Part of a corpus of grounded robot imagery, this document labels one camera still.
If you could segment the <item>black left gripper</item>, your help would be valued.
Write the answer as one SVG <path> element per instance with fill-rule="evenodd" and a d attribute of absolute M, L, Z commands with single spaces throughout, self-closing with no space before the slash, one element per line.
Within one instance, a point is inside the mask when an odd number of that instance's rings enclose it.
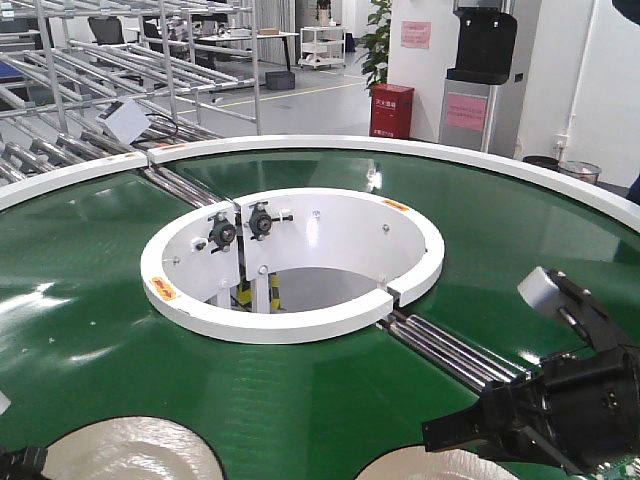
<path fill-rule="evenodd" d="M 45 447 L 27 446 L 20 450 L 9 451 L 1 447 L 2 479 L 40 479 L 43 475 L 48 449 Z"/>

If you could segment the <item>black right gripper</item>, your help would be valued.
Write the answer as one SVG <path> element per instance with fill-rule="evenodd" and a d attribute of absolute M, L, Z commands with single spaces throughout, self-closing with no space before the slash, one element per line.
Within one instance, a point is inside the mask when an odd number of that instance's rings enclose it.
<path fill-rule="evenodd" d="M 480 407 L 422 423 L 427 452 L 477 446 L 490 460 L 592 473 L 639 452 L 639 351 L 556 357 L 510 382 L 492 382 Z"/>

